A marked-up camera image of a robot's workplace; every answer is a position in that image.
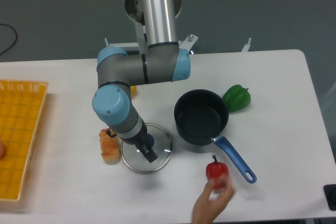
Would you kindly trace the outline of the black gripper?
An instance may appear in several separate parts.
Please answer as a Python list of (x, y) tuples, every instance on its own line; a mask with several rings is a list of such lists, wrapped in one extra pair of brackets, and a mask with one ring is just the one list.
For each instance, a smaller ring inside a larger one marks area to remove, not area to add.
[(143, 148), (143, 156), (149, 163), (153, 163), (158, 158), (153, 147), (148, 145), (147, 126), (145, 123), (141, 125), (140, 131), (133, 137), (133, 141), (136, 148)]

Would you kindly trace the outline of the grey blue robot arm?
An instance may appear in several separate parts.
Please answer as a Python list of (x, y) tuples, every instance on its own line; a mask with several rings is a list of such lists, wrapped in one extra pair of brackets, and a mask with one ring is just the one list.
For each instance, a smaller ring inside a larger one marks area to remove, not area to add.
[(117, 136), (135, 145), (153, 162), (157, 159), (147, 137), (147, 127), (134, 108), (131, 87), (174, 82), (191, 74), (189, 51), (179, 46), (174, 0), (136, 0), (147, 50), (129, 55), (120, 47), (107, 46), (97, 56), (98, 90), (92, 107)]

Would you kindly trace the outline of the person's hand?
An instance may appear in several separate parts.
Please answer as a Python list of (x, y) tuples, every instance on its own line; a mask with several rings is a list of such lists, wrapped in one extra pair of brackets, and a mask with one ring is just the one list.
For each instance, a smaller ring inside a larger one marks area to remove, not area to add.
[[(215, 199), (210, 199), (215, 183), (223, 184), (224, 190)], [(222, 175), (217, 180), (210, 179), (197, 201), (194, 204), (191, 216), (191, 223), (213, 223), (221, 214), (234, 196), (235, 190), (228, 176)]]

